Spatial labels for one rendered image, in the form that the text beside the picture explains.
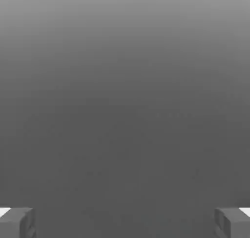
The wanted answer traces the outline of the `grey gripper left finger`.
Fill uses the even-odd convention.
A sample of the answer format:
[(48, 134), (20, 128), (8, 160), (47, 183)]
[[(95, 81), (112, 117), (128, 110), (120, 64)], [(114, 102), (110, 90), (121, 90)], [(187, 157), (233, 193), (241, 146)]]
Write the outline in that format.
[(0, 207), (0, 238), (37, 238), (35, 209)]

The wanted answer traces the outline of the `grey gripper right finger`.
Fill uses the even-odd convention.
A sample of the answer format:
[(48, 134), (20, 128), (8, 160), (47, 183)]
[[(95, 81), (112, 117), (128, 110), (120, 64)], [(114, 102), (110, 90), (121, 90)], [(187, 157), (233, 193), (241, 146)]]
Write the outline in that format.
[(250, 238), (250, 207), (215, 208), (214, 238)]

